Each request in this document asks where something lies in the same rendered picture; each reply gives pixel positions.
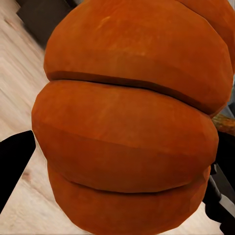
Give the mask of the pumpkin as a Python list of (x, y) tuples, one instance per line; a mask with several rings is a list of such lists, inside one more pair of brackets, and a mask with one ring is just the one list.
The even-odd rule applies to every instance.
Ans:
[(94, 235), (158, 235), (200, 206), (233, 91), (228, 0), (84, 0), (45, 47), (32, 131), (56, 202)]

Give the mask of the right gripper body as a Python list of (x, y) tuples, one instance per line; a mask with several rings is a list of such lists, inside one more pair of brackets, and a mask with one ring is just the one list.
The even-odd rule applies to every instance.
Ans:
[(210, 192), (213, 192), (215, 188), (217, 188), (216, 183), (214, 182), (213, 178), (211, 175), (214, 175), (217, 173), (216, 170), (216, 163), (211, 165), (211, 171), (210, 171), (210, 176), (208, 180), (208, 185), (205, 194), (208, 195)]

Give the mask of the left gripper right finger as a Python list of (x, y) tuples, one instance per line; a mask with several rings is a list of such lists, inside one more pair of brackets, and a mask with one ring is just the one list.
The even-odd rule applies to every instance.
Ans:
[(235, 191), (235, 136), (224, 132), (218, 132), (219, 143), (216, 154), (216, 163)]

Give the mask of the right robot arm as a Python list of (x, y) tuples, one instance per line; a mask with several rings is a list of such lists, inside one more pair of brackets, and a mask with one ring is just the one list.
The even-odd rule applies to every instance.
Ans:
[(221, 194), (211, 175), (217, 173), (216, 163), (211, 165), (207, 189), (203, 198), (206, 215), (220, 222), (220, 229), (225, 235), (235, 235), (235, 204)]

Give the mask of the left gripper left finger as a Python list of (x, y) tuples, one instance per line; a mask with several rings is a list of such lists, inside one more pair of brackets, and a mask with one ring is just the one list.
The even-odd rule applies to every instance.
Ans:
[(32, 130), (0, 142), (0, 213), (36, 149)]

